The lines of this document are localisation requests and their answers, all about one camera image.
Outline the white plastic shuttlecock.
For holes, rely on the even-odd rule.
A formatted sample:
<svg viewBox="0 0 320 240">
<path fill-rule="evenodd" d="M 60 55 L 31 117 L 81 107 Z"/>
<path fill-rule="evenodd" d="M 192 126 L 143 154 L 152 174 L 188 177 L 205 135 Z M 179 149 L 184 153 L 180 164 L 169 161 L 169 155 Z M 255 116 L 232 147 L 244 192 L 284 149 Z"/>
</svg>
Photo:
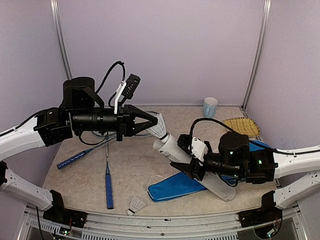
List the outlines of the white plastic shuttlecock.
<svg viewBox="0 0 320 240">
<path fill-rule="evenodd" d="M 164 117 L 161 113 L 157 113 L 155 117 L 157 118 L 157 124 L 148 128 L 146 131 L 158 138 L 162 143 L 165 143 L 169 138 L 169 134 L 166 129 Z"/>
<path fill-rule="evenodd" d="M 148 205 L 141 197 L 133 196 L 127 210 L 127 215 L 134 216 L 136 212 L 140 211 Z"/>
</svg>

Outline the white shuttlecock tube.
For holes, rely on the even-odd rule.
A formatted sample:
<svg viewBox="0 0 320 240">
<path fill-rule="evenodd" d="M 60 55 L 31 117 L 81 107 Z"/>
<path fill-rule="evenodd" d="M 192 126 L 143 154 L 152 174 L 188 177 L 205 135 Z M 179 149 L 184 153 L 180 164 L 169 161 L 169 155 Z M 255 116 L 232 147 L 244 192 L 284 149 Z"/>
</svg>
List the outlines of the white shuttlecock tube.
<svg viewBox="0 0 320 240">
<path fill-rule="evenodd" d="M 224 178 L 211 171 L 205 171 L 189 149 L 190 136 L 181 134 L 175 138 L 166 133 L 153 143 L 153 150 L 170 161 L 170 165 L 180 173 L 170 176 L 147 188 L 148 194 L 155 202 L 164 202 L 207 189 L 225 202 L 236 196 L 236 189 Z"/>
</svg>

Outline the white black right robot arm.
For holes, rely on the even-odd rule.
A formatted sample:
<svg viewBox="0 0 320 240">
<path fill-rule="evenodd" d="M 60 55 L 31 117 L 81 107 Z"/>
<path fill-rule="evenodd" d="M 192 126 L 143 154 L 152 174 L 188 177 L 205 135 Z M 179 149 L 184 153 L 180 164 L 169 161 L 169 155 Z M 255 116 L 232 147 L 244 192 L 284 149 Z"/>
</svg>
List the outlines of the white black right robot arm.
<svg viewBox="0 0 320 240">
<path fill-rule="evenodd" d="M 191 155 L 190 163 L 172 162 L 191 179 L 202 181 L 206 172 L 245 180 L 246 183 L 264 184 L 282 177 L 305 173 L 305 176 L 283 188 L 262 196 L 256 218 L 266 222 L 276 209 L 283 210 L 320 186 L 319 146 L 280 151 L 256 143 L 259 150 L 251 151 L 252 141 L 245 134 L 228 131 L 220 137 L 218 152 L 214 153 L 208 141 L 182 134 L 178 146 Z"/>
</svg>

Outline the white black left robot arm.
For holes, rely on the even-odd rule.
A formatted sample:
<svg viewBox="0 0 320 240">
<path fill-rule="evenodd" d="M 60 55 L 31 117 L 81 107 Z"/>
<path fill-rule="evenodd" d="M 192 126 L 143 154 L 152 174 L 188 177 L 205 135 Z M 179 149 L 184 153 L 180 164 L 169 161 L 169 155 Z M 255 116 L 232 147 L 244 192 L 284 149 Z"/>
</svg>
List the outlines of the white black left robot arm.
<svg viewBox="0 0 320 240">
<path fill-rule="evenodd" d="M 76 77 L 63 83 L 63 101 L 59 107 L 41 110 L 21 124 L 0 134 L 0 189 L 48 211 L 63 223 L 70 218 L 60 193 L 34 185 L 15 174 L 6 159 L 25 151 L 50 147 L 80 137 L 83 132 L 114 132 L 117 141 L 132 137 L 157 125 L 158 119 L 133 106 L 105 107 L 95 91 L 91 77 Z"/>
</svg>

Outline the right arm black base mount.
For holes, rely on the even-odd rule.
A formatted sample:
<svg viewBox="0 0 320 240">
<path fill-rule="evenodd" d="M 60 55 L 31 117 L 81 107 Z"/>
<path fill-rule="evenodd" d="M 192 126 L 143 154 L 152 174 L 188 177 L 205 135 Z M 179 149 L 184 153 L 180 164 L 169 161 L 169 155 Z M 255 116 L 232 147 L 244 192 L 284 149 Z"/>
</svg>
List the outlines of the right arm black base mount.
<svg viewBox="0 0 320 240">
<path fill-rule="evenodd" d="M 274 190 L 265 193 L 258 208 L 240 211 L 238 217 L 242 228 L 265 224 L 282 219 L 283 210 L 276 207 Z"/>
</svg>

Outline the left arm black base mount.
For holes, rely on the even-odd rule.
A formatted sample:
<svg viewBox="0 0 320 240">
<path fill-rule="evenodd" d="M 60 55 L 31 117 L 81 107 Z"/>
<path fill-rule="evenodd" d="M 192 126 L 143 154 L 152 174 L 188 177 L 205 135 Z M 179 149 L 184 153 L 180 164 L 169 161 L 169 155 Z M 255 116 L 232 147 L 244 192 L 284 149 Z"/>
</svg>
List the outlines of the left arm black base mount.
<svg viewBox="0 0 320 240">
<path fill-rule="evenodd" d="M 43 218 L 54 223 L 83 229 L 88 214 L 84 211 L 65 208 L 62 195 L 53 189 L 49 192 L 52 195 L 52 206 L 44 211 Z"/>
</svg>

